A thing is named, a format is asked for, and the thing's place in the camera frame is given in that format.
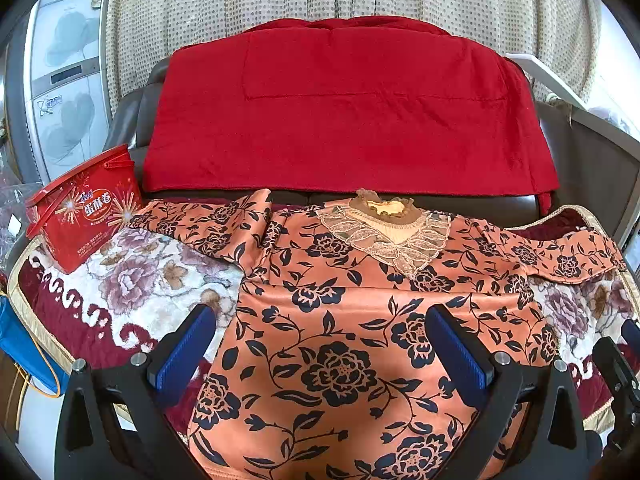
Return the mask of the orange floral blouse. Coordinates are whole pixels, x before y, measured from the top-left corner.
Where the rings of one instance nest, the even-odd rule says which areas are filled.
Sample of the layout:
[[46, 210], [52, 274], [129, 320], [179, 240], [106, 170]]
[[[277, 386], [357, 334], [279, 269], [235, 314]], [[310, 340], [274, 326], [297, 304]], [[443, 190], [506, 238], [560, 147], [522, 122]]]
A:
[[132, 225], [242, 273], [198, 393], [191, 453], [214, 479], [431, 479], [473, 418], [427, 337], [447, 308], [490, 351], [567, 362], [639, 313], [615, 243], [574, 210], [529, 231], [369, 195], [273, 210], [153, 200]]

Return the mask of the white grey side furniture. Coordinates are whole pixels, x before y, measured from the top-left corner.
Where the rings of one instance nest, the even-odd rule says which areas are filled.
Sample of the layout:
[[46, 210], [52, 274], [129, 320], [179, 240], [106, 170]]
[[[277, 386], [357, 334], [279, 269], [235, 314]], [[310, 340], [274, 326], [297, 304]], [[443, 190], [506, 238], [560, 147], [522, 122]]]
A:
[[541, 62], [535, 55], [526, 53], [507, 53], [506, 58], [518, 64], [522, 70], [534, 81], [546, 87], [552, 98], [558, 98], [570, 105], [576, 106], [580, 110], [597, 116], [611, 125], [619, 128], [628, 136], [639, 140], [639, 129], [627, 122], [620, 113], [611, 107], [589, 106], [570, 86], [561, 79], [559, 75], [552, 72], [550, 68]]

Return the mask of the white refrigerator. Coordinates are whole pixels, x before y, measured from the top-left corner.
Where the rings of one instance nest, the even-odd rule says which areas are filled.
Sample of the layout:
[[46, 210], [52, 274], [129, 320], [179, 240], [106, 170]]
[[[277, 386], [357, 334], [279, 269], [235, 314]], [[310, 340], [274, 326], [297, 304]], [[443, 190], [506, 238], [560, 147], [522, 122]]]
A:
[[108, 0], [38, 0], [23, 62], [29, 143], [48, 183], [99, 155], [111, 125], [104, 35]]

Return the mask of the blue bag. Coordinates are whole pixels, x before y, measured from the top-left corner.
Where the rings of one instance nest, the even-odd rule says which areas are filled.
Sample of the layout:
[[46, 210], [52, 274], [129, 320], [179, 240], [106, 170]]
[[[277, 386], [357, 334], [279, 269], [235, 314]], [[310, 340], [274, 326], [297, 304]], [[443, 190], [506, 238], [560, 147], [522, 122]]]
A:
[[35, 342], [18, 319], [7, 296], [1, 296], [1, 350], [50, 393], [57, 396], [65, 393], [67, 373]]

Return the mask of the beige dotted curtain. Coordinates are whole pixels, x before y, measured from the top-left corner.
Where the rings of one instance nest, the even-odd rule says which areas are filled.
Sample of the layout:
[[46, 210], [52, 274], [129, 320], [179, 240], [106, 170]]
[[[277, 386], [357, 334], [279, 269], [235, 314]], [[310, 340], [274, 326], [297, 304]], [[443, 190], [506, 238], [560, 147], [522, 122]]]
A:
[[107, 94], [117, 105], [157, 62], [189, 44], [279, 18], [397, 15], [434, 24], [501, 54], [536, 56], [581, 98], [600, 42], [599, 0], [107, 0]]

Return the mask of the dark leather sofa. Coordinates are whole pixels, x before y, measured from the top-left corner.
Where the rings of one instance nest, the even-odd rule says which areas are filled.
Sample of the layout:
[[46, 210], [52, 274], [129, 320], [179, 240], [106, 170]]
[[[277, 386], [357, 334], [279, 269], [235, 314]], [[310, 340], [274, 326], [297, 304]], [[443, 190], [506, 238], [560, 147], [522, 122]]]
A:
[[[122, 98], [104, 144], [104, 148], [129, 146], [138, 179], [142, 178], [168, 65], [168, 58], [160, 60], [146, 83]], [[560, 188], [551, 194], [551, 210], [585, 207], [618, 246], [626, 248], [639, 233], [639, 142], [574, 106], [538, 102], [536, 107], [560, 182]], [[417, 195], [414, 201], [424, 209], [485, 218], [497, 226], [524, 226], [544, 216], [541, 200], [533, 195]]]

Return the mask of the floral plush bed blanket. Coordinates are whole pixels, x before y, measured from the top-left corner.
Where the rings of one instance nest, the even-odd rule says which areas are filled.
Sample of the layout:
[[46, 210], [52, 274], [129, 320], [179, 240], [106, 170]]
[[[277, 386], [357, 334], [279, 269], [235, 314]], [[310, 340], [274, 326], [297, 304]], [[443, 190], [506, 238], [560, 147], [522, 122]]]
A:
[[242, 281], [232, 263], [200, 256], [185, 244], [132, 225], [109, 240], [78, 269], [80, 287], [43, 249], [25, 259], [58, 295], [56, 312], [78, 328], [90, 344], [121, 342], [127, 350], [151, 350], [198, 304], [216, 314], [217, 329], [206, 351], [205, 365], [192, 376], [200, 383], [190, 402], [190, 416], [178, 427], [188, 443], [188, 427], [198, 393], [233, 325]]

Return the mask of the red snack box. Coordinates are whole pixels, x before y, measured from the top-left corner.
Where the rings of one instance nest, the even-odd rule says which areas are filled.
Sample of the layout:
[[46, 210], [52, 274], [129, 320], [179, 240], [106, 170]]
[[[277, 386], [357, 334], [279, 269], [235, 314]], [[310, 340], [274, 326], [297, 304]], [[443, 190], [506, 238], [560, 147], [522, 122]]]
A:
[[94, 156], [26, 200], [26, 236], [37, 236], [70, 273], [131, 220], [142, 207], [134, 161], [126, 145]]

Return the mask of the red blanket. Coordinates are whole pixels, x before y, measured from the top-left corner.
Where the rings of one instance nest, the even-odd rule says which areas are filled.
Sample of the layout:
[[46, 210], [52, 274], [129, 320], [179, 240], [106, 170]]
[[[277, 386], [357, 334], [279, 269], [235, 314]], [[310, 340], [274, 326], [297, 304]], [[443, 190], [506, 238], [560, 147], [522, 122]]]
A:
[[142, 182], [412, 196], [559, 186], [523, 71], [397, 16], [277, 20], [177, 50]]

